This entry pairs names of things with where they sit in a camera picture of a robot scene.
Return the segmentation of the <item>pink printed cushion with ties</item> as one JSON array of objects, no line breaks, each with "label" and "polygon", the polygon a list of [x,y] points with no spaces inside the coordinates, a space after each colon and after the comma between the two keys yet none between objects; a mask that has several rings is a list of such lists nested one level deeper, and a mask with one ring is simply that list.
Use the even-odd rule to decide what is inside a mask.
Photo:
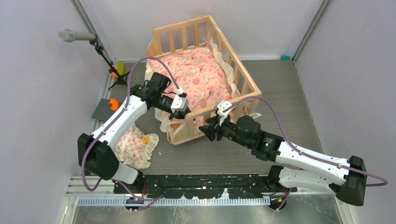
[{"label": "pink printed cushion with ties", "polygon": [[186,119],[173,120],[169,120],[168,112],[155,110],[155,118],[161,122],[160,130],[167,134],[173,145],[202,137],[198,127],[206,118],[215,115],[214,108],[222,99],[235,102],[245,96],[261,95],[240,59],[232,53],[224,60],[213,40],[204,46],[162,57],[161,61],[163,64],[153,59],[146,63],[145,79],[149,80],[154,72],[168,75],[165,69],[168,67],[176,84],[166,89],[167,95],[174,96],[177,87],[182,87],[191,110]]}]

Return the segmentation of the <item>wooden slatted pet bed frame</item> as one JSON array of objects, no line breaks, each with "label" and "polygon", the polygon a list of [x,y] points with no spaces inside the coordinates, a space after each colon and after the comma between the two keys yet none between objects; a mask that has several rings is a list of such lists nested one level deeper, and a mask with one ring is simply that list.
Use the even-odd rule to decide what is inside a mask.
[{"label": "wooden slatted pet bed frame", "polygon": [[168,76],[172,84],[165,94],[174,97],[181,87],[189,102],[191,112],[185,119],[155,111],[160,130],[171,144],[202,137],[199,126],[215,115],[215,106],[221,100],[238,103],[228,112],[231,121],[254,115],[257,97],[262,93],[212,16],[155,28],[146,55],[150,59],[145,79],[154,72]]}]

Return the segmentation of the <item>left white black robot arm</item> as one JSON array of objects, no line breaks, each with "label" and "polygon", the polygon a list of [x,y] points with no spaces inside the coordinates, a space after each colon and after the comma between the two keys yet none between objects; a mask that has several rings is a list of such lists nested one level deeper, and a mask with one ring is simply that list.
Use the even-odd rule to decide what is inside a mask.
[{"label": "left white black robot arm", "polygon": [[177,89],[173,98],[165,95],[171,80],[160,73],[153,73],[146,84],[136,84],[127,94],[116,112],[91,134],[81,134],[77,140],[78,163],[81,174],[89,171],[103,180],[125,183],[132,193],[142,190],[143,180],[139,172],[120,162],[116,157],[116,146],[129,127],[150,108],[168,112],[170,118],[184,119],[190,113],[187,94]]}]

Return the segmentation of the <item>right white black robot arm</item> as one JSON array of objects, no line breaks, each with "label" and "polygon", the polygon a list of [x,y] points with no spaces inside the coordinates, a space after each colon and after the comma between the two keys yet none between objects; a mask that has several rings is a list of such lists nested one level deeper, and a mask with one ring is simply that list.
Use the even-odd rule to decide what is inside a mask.
[{"label": "right white black robot arm", "polygon": [[308,188],[327,191],[339,200],[354,206],[363,206],[367,176],[364,160],[352,155],[337,158],[309,149],[290,145],[278,135],[265,132],[260,123],[248,115],[232,123],[219,116],[206,120],[199,130],[210,140],[231,140],[247,149],[257,159],[277,163],[266,179],[271,191],[281,188]]}]

